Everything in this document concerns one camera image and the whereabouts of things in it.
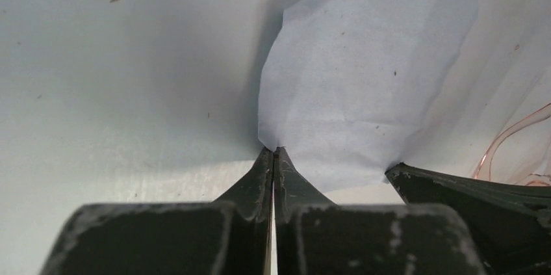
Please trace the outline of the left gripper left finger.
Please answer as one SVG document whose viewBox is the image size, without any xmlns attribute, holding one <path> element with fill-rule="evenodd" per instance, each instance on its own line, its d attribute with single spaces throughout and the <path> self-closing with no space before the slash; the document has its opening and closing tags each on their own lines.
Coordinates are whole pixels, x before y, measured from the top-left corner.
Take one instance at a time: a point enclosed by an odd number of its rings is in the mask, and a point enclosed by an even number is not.
<svg viewBox="0 0 551 275">
<path fill-rule="evenodd" d="M 42 274 L 268 274 L 273 153 L 211 202 L 93 203 L 61 229 Z"/>
</svg>

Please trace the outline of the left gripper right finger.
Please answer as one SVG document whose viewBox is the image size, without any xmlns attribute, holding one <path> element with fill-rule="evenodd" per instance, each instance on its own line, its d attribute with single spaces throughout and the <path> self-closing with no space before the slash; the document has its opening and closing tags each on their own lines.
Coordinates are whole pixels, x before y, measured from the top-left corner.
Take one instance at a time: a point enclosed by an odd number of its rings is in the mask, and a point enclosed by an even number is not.
<svg viewBox="0 0 551 275">
<path fill-rule="evenodd" d="M 450 207 L 337 205 L 284 148 L 274 153 L 279 274 L 484 274 L 468 228 Z"/>
</svg>

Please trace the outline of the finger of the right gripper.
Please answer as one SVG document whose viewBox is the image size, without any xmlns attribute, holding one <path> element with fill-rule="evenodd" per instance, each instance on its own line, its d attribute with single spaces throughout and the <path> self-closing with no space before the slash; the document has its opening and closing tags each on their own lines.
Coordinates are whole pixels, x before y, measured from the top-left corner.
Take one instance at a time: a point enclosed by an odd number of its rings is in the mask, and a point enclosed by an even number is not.
<svg viewBox="0 0 551 275">
<path fill-rule="evenodd" d="M 455 210 L 488 273 L 550 273 L 550 187 L 492 183 L 403 163 L 385 175 L 405 203 L 441 203 Z"/>
</svg>

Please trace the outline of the light blue cleaning cloth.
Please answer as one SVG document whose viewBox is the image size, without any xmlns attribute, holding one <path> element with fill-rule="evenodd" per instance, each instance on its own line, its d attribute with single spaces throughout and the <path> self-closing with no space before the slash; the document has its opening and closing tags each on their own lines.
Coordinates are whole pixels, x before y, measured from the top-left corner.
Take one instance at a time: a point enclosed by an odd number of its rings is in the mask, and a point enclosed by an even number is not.
<svg viewBox="0 0 551 275">
<path fill-rule="evenodd" d="M 301 0 L 262 69 L 258 136 L 316 188 L 379 183 L 427 123 L 477 0 Z"/>
</svg>

